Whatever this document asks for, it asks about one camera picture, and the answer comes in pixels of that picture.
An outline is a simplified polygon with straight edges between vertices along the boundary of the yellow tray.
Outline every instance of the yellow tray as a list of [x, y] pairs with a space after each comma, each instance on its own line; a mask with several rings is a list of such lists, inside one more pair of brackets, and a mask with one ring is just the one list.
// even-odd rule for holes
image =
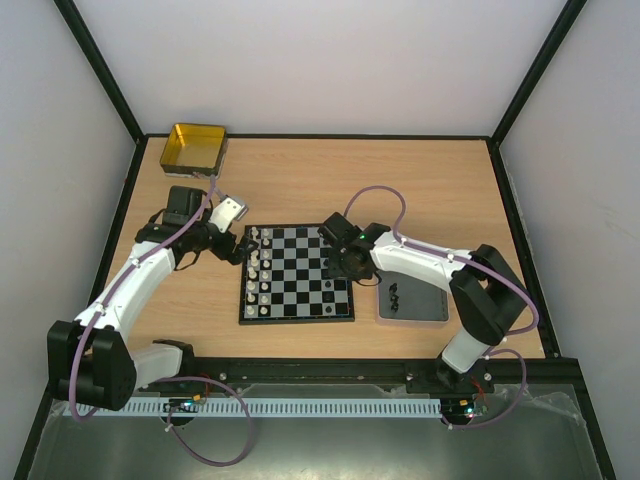
[[176, 123], [160, 157], [167, 175], [220, 175], [227, 152], [227, 131], [215, 125]]

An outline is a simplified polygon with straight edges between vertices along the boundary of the robotic arm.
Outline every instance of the robotic arm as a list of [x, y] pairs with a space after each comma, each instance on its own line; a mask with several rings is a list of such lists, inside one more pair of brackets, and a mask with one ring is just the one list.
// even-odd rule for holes
[[[523, 291], [525, 288], [493, 247], [452, 250], [408, 238], [398, 241], [390, 230], [378, 223], [361, 230], [334, 213], [319, 230], [332, 247], [329, 275], [360, 281], [373, 278], [379, 270], [392, 271], [451, 293], [462, 328], [438, 356], [437, 375], [444, 385], [454, 389], [476, 361], [502, 341], [525, 307], [524, 301], [505, 285], [457, 259], [474, 260]], [[425, 253], [419, 250], [420, 246], [441, 254]]]
[[[171, 238], [189, 221], [202, 204], [202, 190], [174, 186], [169, 192], [167, 207], [149, 219], [136, 235], [136, 243], [125, 265], [105, 291], [76, 317], [76, 321], [56, 322], [47, 336], [49, 357], [49, 388], [55, 398], [68, 399], [71, 364], [79, 338], [91, 319], [100, 313], [93, 327], [88, 348], [80, 363], [76, 396], [80, 403], [119, 410], [133, 391], [160, 378], [189, 372], [193, 360], [190, 345], [170, 340], [157, 340], [152, 345], [130, 354], [126, 347], [129, 333], [158, 285], [176, 268], [188, 253], [195, 254], [193, 265], [201, 252], [211, 251], [232, 265], [243, 258], [257, 244], [246, 237], [236, 244], [236, 236], [229, 232], [233, 221], [248, 211], [238, 198], [226, 197], [215, 208], [206, 208], [180, 237], [160, 248], [140, 262], [144, 254]], [[160, 224], [156, 223], [162, 215]], [[134, 267], [127, 275], [125, 272]], [[103, 306], [107, 292], [117, 286], [113, 297]]]

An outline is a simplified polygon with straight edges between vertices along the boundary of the wooden tabletop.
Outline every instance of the wooden tabletop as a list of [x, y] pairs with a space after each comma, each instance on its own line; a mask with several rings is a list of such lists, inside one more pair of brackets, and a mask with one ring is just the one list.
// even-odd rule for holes
[[[136, 232], [164, 207], [172, 185], [207, 189], [206, 180], [167, 177], [159, 166], [165, 138], [149, 140], [109, 278], [124, 264]], [[405, 196], [401, 231], [455, 248], [493, 245], [519, 272], [515, 248], [487, 147], [476, 140], [229, 140], [219, 187], [250, 206], [244, 224], [321, 223], [342, 212], [362, 187], [385, 184]], [[399, 202], [387, 192], [358, 200], [350, 220], [392, 225]], [[460, 328], [453, 301], [438, 328], [381, 326], [375, 289], [354, 284], [356, 321], [347, 323], [238, 324], [239, 266], [204, 253], [156, 290], [129, 338], [133, 349], [169, 338], [191, 343], [198, 356], [279, 358], [435, 358]], [[528, 311], [516, 326], [531, 321]], [[509, 339], [529, 358], [542, 358], [537, 331]]]

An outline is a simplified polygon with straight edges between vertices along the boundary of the purple cable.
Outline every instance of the purple cable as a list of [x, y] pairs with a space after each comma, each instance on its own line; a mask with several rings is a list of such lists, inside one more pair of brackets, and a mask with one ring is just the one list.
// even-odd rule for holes
[[[147, 253], [141, 255], [140, 258], [138, 258], [138, 262], [139, 263], [144, 262], [147, 258], [149, 258], [152, 255], [155, 255], [157, 252], [165, 248], [167, 245], [170, 245], [171, 243], [173, 243], [177, 238], [180, 237], [180, 235], [186, 232], [189, 229], [189, 227], [191, 227], [191, 225], [193, 225], [196, 222], [196, 220], [198, 220], [198, 218], [202, 216], [202, 213], [204, 212], [204, 209], [209, 203], [209, 200], [211, 200], [211, 197], [213, 196], [215, 189], [216, 189], [216, 177], [212, 176], [211, 186], [209, 187], [207, 196], [202, 202], [202, 205], [200, 205], [200, 208], [198, 208], [196, 213], [194, 213], [193, 217], [191, 217], [189, 221], [185, 225], [183, 225], [182, 228], [180, 228], [180, 230], [178, 230], [176, 233], [171, 235], [171, 237], [166, 239], [161, 244], [156, 245]], [[133, 264], [129, 265], [127, 269], [124, 272], [122, 272], [122, 275], [120, 275], [115, 280], [115, 282], [113, 283], [113, 286], [109, 289], [104, 299], [102, 300], [102, 306], [104, 308], [106, 308], [109, 305], [109, 302], [118, 291], [118, 288], [120, 288], [122, 283], [127, 279], [129, 275], [131, 275], [131, 272], [133, 272], [135, 269], [136, 269], [135, 265]], [[78, 371], [80, 370], [80, 361], [82, 360], [82, 355], [84, 354], [84, 350], [87, 345], [87, 341], [89, 340], [89, 335], [91, 334], [91, 330], [93, 330], [93, 327], [95, 326], [95, 324], [98, 323], [99, 318], [100, 318], [100, 312], [98, 311], [93, 314], [93, 317], [89, 321], [88, 325], [85, 327], [84, 332], [80, 337], [80, 341], [78, 342], [78, 348], [76, 348], [76, 353], [73, 356], [73, 363], [71, 364], [71, 376], [69, 378], [69, 409], [71, 410], [71, 416], [76, 422], [84, 422], [88, 420], [98, 410], [97, 408], [93, 408], [86, 415], [80, 415], [78, 413], [78, 406], [76, 401], [76, 389], [78, 384]]]
[[511, 353], [512, 355], [515, 355], [516, 357], [518, 357], [518, 360], [520, 360], [520, 365], [522, 366], [522, 383], [520, 383], [520, 388], [518, 389], [516, 398], [513, 400], [511, 405], [509, 405], [506, 408], [506, 410], [502, 412], [500, 415], [482, 423], [475, 423], [473, 425], [453, 425], [449, 423], [449, 421], [443, 415], [442, 421], [450, 430], [471, 430], [474, 428], [488, 427], [489, 425], [497, 423], [503, 418], [505, 418], [507, 415], [509, 415], [509, 413], [511, 413], [511, 411], [514, 408], [516, 408], [516, 405], [518, 405], [518, 403], [520, 402], [520, 399], [522, 399], [522, 396], [524, 395], [524, 390], [527, 388], [527, 364], [525, 363], [524, 358], [522, 358], [522, 355], [520, 355], [515, 350], [512, 350], [511, 348], [503, 348], [501, 350], [495, 350], [491, 352], [489, 356], [493, 357], [494, 355], [499, 355], [501, 353]]
[[[407, 202], [405, 201], [405, 199], [402, 196], [402, 194], [400, 192], [398, 192], [395, 188], [391, 188], [391, 187], [388, 187], [386, 185], [372, 185], [370, 187], [363, 188], [358, 193], [356, 193], [353, 196], [353, 198], [351, 198], [351, 200], [349, 200], [349, 203], [347, 204], [347, 208], [345, 208], [345, 210], [344, 210], [344, 216], [345, 217], [349, 214], [349, 210], [351, 210], [351, 207], [353, 206], [353, 204], [357, 200], [357, 198], [360, 195], [362, 195], [364, 192], [368, 192], [369, 190], [386, 190], [388, 192], [393, 193], [400, 200], [400, 203], [402, 205], [402, 210], [400, 211], [400, 215], [398, 215], [398, 218], [396, 219], [396, 221], [393, 224], [393, 237], [398, 242], [404, 243], [404, 245], [406, 245], [407, 247], [419, 250], [421, 252], [429, 253], [431, 255], [436, 255], [436, 256], [441, 257], [441, 258], [447, 258], [447, 253], [446, 252], [441, 252], [440, 250], [436, 250], [434, 248], [429, 248], [429, 247], [426, 247], [424, 245], [417, 245], [417, 244], [409, 242], [409, 241], [402, 242], [402, 237], [398, 233], [398, 228], [400, 227], [400, 222], [402, 221], [402, 219], [404, 218], [405, 213], [407, 212]], [[524, 292], [515, 283], [513, 283], [508, 278], [505, 278], [504, 276], [500, 275], [499, 273], [491, 270], [488, 267], [485, 267], [484, 265], [482, 265], [482, 264], [480, 264], [480, 263], [478, 263], [478, 262], [476, 262], [474, 260], [469, 260], [468, 258], [460, 257], [458, 255], [454, 255], [453, 256], [453, 260], [455, 260], [457, 262], [460, 262], [460, 263], [464, 263], [465, 265], [469, 265], [470, 267], [473, 267], [476, 270], [481, 271], [485, 275], [488, 275], [488, 276], [496, 279], [497, 281], [499, 281], [500, 283], [505, 285], [507, 288], [512, 290], [516, 295], [518, 295], [524, 301], [524, 303], [526, 303], [527, 306], [531, 309], [531, 313], [533, 313], [533, 320], [532, 320], [531, 324], [529, 326], [527, 326], [527, 327], [524, 327], [524, 328], [518, 328], [516, 330], [510, 330], [505, 334], [506, 336], [511, 336], [511, 335], [517, 335], [517, 334], [520, 334], [520, 333], [530, 332], [531, 330], [534, 330], [538, 326], [538, 321], [540, 320], [540, 314], [538, 313], [538, 309], [536, 308], [536, 306], [533, 303], [533, 301], [529, 298], [529, 295], [527, 295], [527, 293]]]
[[236, 463], [239, 463], [241, 460], [244, 460], [244, 458], [246, 458], [247, 455], [249, 455], [249, 452], [251, 451], [251, 448], [253, 447], [253, 444], [255, 441], [255, 425], [253, 424], [253, 418], [251, 418], [251, 414], [249, 413], [249, 407], [247, 407], [247, 404], [245, 403], [245, 401], [242, 399], [242, 397], [240, 397], [240, 395], [238, 395], [233, 390], [233, 388], [228, 387], [224, 383], [220, 383], [220, 382], [217, 382], [216, 380], [212, 380], [210, 378], [204, 378], [204, 377], [173, 377], [173, 378], [161, 378], [160, 380], [156, 380], [156, 381], [157, 382], [203, 382], [203, 383], [209, 383], [211, 385], [215, 385], [216, 387], [220, 387], [223, 390], [225, 390], [227, 393], [230, 393], [231, 395], [233, 395], [234, 398], [238, 400], [238, 402], [240, 402], [240, 406], [242, 407], [242, 410], [245, 416], [247, 417], [247, 422], [249, 424], [249, 434], [247, 437], [247, 441], [244, 444], [244, 448], [242, 449], [240, 454], [233, 460], [229, 460], [228, 462], [217, 462], [215, 460], [209, 460], [208, 458], [203, 457], [199, 453], [195, 452], [191, 447], [189, 447], [189, 445], [187, 445], [187, 443], [183, 440], [183, 438], [180, 436], [180, 434], [177, 432], [177, 430], [171, 423], [171, 417], [173, 416], [175, 411], [178, 409], [178, 407], [172, 408], [169, 411], [169, 415], [167, 416], [168, 431], [170, 431], [173, 434], [176, 440], [178, 440], [178, 443], [180, 443], [182, 448], [184, 448], [184, 450], [189, 455], [191, 455], [193, 458], [195, 458], [199, 462], [202, 462], [205, 465], [209, 465], [210, 467], [229, 467], [231, 465], [235, 465]]

